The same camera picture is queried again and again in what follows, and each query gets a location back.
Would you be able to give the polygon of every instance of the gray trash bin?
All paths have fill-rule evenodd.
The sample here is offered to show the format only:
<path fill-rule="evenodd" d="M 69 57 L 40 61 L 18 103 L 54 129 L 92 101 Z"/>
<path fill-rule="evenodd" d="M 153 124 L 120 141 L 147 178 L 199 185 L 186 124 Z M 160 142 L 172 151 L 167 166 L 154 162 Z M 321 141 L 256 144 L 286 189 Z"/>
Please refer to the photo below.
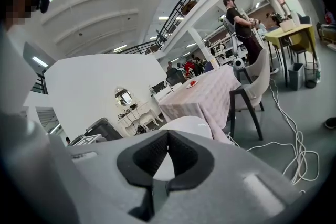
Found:
<path fill-rule="evenodd" d="M 304 84 L 305 69 L 303 68 L 303 64 L 295 62 L 288 69 L 288 73 L 289 73 L 289 86 L 293 90 L 296 91 L 299 90 L 301 86 Z"/>

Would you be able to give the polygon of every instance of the yellow table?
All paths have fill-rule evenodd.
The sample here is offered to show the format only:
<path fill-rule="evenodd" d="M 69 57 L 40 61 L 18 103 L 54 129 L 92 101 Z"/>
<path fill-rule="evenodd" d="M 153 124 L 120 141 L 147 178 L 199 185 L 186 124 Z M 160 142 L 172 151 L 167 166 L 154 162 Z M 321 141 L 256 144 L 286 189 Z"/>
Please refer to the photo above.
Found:
<path fill-rule="evenodd" d="M 313 57 L 316 59 L 316 52 L 315 52 L 315 36 L 314 36 L 314 29 L 313 26 L 310 24 L 302 24 L 294 29 L 284 32 L 282 28 L 278 28 L 272 32 L 264 34 L 265 39 L 267 40 L 269 51 L 270 45 L 269 43 L 272 42 L 273 45 L 277 46 L 281 49 L 282 58 L 283 58 L 283 67 L 285 68 L 285 81 L 287 87 L 287 64 L 286 64 L 286 56 L 283 51 L 282 41 L 286 37 L 290 37 L 292 40 L 293 45 L 300 43 L 307 51 L 313 53 Z"/>

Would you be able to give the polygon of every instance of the pink checkered tablecloth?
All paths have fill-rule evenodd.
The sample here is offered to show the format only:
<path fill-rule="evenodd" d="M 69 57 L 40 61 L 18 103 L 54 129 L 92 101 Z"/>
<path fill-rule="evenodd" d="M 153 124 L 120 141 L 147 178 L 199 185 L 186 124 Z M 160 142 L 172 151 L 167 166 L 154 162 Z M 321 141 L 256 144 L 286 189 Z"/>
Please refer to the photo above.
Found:
<path fill-rule="evenodd" d="M 233 68 L 223 65 L 193 80 L 198 81 L 195 86 L 187 89 L 189 80 L 160 102 L 165 119 L 169 122 L 183 116 L 198 116 L 209 124 L 215 140 L 231 144 L 222 129 L 230 108 L 229 93 L 241 85 Z"/>

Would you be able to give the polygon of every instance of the tablecloth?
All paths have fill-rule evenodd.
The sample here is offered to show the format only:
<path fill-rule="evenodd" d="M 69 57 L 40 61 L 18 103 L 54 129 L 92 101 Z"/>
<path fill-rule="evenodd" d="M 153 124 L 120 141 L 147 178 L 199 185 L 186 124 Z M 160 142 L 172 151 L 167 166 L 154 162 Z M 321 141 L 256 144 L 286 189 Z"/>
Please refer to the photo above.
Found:
<path fill-rule="evenodd" d="M 205 119 L 215 140 L 231 144 L 222 129 L 226 125 L 230 108 L 229 93 L 241 85 L 234 76 L 233 68 L 224 65 L 194 80 L 198 81 L 195 86 L 187 89 L 187 81 L 159 103 L 162 114 L 167 122 L 183 116 Z"/>
<path fill-rule="evenodd" d="M 280 41 L 279 38 L 286 36 L 288 34 L 295 33 L 297 31 L 300 31 L 302 29 L 308 28 L 309 29 L 309 35 L 311 37 L 311 40 L 313 42 L 314 48 L 316 47 L 316 42 L 315 42 L 315 35 L 314 35 L 314 29 L 313 26 L 310 24 L 301 24 L 298 27 L 295 27 L 291 31 L 284 32 L 282 28 L 278 28 L 276 30 L 273 30 L 271 32 L 265 33 L 264 36 L 267 41 L 271 42 L 273 45 L 277 46 L 280 49 Z M 309 39 L 304 32 L 300 32 L 298 34 L 290 36 L 290 39 L 292 41 L 292 44 L 300 44 L 303 46 L 307 51 L 313 52 L 312 48 L 310 46 Z"/>

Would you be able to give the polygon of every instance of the yellow tablecloth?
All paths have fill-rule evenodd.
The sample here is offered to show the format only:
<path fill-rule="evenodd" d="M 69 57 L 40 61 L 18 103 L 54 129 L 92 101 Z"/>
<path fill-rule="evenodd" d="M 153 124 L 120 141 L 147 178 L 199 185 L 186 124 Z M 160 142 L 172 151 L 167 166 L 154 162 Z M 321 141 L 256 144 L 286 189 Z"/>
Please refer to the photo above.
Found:
<path fill-rule="evenodd" d="M 284 32 L 282 28 L 278 28 L 278 29 L 276 29 L 276 30 L 274 30 L 272 32 L 268 32 L 268 33 L 264 34 L 264 36 L 265 36 L 265 38 L 266 38 L 267 41 L 271 42 L 273 45 L 275 45 L 278 48 L 280 48 L 279 38 L 284 37 L 284 36 L 286 36 L 288 34 L 293 34 L 295 32 L 298 32 L 298 31 L 302 30 L 302 29 L 305 29 L 305 28 L 309 29 L 309 35 L 311 37 L 311 40 L 313 42 L 313 46 L 315 48 L 316 42 L 315 42 L 314 29 L 313 29 L 313 26 L 309 25 L 309 24 L 302 24 L 302 25 L 300 25 L 298 27 L 295 27 L 291 31 L 287 31 L 287 32 Z M 308 39 L 306 33 L 301 32 L 301 33 L 298 33 L 298 34 L 294 34 L 294 35 L 290 36 L 290 39 L 292 40 L 292 44 L 293 45 L 300 44 L 307 51 L 309 51 L 311 53 L 313 52 L 312 48 L 310 46 L 309 39 Z"/>

